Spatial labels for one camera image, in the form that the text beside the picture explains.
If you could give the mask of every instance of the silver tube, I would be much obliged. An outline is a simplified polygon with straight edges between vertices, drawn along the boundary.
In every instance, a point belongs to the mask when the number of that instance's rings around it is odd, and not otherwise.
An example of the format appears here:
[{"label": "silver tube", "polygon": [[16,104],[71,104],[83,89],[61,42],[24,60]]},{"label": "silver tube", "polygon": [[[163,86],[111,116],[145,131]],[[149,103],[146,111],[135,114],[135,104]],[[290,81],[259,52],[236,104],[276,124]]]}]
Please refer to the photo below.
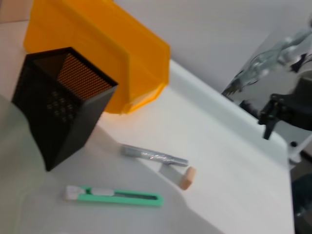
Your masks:
[{"label": "silver tube", "polygon": [[189,165],[188,160],[166,155],[153,150],[142,149],[131,145],[122,145],[121,153],[130,157],[140,157],[151,161],[161,162],[163,164],[173,164],[181,167],[187,167]]}]

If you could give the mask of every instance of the yellow plastic bin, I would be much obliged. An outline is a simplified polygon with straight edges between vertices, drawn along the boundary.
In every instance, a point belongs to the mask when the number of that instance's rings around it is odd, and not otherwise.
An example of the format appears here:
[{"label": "yellow plastic bin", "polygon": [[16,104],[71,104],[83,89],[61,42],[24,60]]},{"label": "yellow plastic bin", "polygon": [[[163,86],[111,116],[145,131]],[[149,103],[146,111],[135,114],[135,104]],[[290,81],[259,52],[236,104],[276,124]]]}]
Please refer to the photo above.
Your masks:
[{"label": "yellow plastic bin", "polygon": [[111,0],[34,0],[26,51],[69,46],[119,83],[109,113],[136,110],[169,82],[169,45]]}]

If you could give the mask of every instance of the white table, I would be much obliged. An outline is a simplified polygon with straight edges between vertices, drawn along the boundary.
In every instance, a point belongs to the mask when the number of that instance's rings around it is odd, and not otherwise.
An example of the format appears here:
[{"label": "white table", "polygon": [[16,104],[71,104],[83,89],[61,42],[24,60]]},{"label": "white table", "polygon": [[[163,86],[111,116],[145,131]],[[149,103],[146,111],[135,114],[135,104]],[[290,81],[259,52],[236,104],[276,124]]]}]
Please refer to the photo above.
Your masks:
[{"label": "white table", "polygon": [[[0,93],[10,98],[27,23],[0,24]],[[47,173],[24,201],[19,234],[293,234],[287,145],[171,61],[171,83],[130,115],[103,114],[86,146]],[[188,159],[197,169],[182,192],[161,165],[122,157],[120,143]],[[67,203],[64,186],[157,192],[163,208]]]}]

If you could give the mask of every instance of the small wooden block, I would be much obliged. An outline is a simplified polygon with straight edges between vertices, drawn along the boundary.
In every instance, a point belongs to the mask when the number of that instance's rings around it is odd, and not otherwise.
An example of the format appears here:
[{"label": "small wooden block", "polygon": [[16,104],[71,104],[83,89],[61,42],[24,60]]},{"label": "small wooden block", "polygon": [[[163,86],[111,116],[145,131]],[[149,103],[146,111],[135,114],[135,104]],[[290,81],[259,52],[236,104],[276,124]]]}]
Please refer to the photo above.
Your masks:
[{"label": "small wooden block", "polygon": [[186,172],[185,172],[185,174],[184,174],[184,176],[180,182],[179,187],[183,190],[187,190],[190,187],[190,185],[193,183],[195,174],[196,174],[196,169],[194,167],[189,167],[186,170]]}]

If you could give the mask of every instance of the perforated holes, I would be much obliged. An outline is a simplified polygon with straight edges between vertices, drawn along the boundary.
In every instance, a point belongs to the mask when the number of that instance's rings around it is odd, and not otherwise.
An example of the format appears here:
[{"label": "perforated holes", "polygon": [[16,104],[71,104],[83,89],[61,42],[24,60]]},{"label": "perforated holes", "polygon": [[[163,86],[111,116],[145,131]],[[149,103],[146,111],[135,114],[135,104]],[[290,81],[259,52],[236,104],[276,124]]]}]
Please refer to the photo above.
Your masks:
[{"label": "perforated holes", "polygon": [[112,87],[72,54],[67,54],[58,81],[82,100]]},{"label": "perforated holes", "polygon": [[57,91],[52,91],[47,103],[48,111],[63,123],[73,123],[78,106]]}]

